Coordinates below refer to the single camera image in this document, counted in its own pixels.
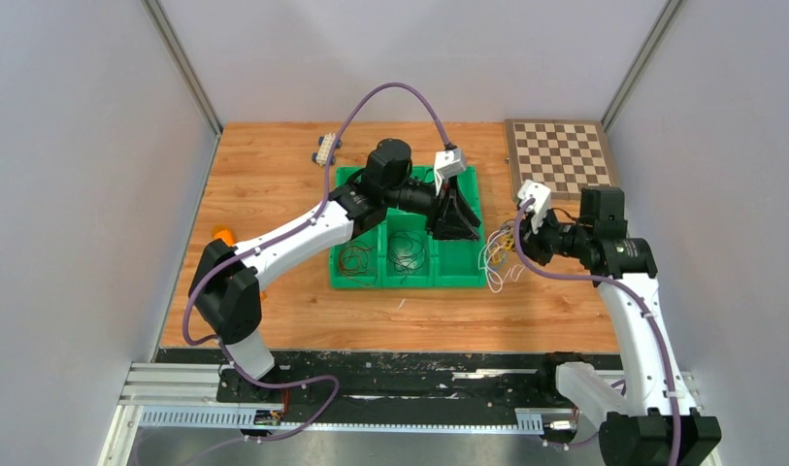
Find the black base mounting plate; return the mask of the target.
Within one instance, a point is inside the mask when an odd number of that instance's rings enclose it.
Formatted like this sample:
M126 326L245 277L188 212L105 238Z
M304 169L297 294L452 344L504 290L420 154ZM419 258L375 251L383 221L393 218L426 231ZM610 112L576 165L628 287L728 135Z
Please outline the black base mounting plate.
M373 352L279 350L263 381L246 382L218 349L162 349L157 363L217 365L216 401L280 403L287 421L303 421L337 396L320 423L509 426L519 409L569 416L573 405L554 387L554 366L587 362L620 371L610 353Z

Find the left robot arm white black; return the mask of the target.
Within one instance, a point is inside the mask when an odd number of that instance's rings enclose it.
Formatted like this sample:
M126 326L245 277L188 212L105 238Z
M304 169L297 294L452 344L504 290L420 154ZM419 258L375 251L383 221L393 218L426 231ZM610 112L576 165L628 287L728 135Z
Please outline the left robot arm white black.
M423 182L411 174L411 147L384 139L363 168L310 212L234 246L221 240L206 245L187 308L199 312L231 364L244 374L246 394L267 402L279 390L275 359L259 331L262 291L310 257L376 228L391 209L424 216L426 233L437 241L478 240L481 221L459 187L466 169L464 152L447 145L435 155L433 179Z

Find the green six-compartment tray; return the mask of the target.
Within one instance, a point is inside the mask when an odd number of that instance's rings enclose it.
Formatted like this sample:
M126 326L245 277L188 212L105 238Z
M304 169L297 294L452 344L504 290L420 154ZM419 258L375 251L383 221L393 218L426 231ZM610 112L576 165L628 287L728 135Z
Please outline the green six-compartment tray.
M336 289L484 287L477 241L438 241L425 217L390 209L369 232L330 249L330 284Z

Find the aluminium frame rail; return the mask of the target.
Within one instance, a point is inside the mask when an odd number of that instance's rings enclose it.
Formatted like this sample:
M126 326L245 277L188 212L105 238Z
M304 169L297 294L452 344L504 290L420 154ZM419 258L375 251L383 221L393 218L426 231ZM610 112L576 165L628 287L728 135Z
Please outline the aluminium frame rail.
M120 392L125 406L189 406L216 404L217 365L133 363Z

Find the wooden chessboard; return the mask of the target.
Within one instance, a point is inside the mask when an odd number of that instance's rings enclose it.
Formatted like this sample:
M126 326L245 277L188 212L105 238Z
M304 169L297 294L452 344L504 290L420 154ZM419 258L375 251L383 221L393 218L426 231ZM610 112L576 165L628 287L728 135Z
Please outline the wooden chessboard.
M619 186L605 128L595 120L509 118L504 121L510 194L526 181L546 185L554 200L577 201L589 186Z

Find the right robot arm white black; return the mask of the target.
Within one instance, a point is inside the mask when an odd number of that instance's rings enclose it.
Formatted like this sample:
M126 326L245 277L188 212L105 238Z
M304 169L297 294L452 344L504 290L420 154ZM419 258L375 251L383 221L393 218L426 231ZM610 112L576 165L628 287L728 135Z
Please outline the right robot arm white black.
M656 262L649 243L628 233L623 191L583 188L572 221L559 220L551 197L542 183L519 188L516 252L541 277L595 287L611 318L624 385L612 387L587 362L564 362L538 376L539 396L554 406L568 399L581 411L607 465L706 464L721 426L701 413L677 366Z

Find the white blue toy car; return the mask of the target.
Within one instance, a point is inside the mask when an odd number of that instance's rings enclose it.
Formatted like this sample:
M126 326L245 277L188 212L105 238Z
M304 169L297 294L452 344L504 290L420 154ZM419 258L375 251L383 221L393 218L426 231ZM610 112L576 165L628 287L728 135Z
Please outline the white blue toy car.
M312 153L312 162L320 167L328 164L333 165L334 159L330 159L331 150L338 150L342 146L342 141L337 138L334 132L326 133L318 138L318 149Z

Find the orange plastic carrot toy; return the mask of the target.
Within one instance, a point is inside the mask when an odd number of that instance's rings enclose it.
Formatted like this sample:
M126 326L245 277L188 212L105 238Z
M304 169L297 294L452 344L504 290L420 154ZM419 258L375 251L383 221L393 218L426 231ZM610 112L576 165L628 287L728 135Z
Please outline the orange plastic carrot toy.
M212 229L212 239L223 242L229 248L233 248L236 244L234 231L224 225L217 225Z

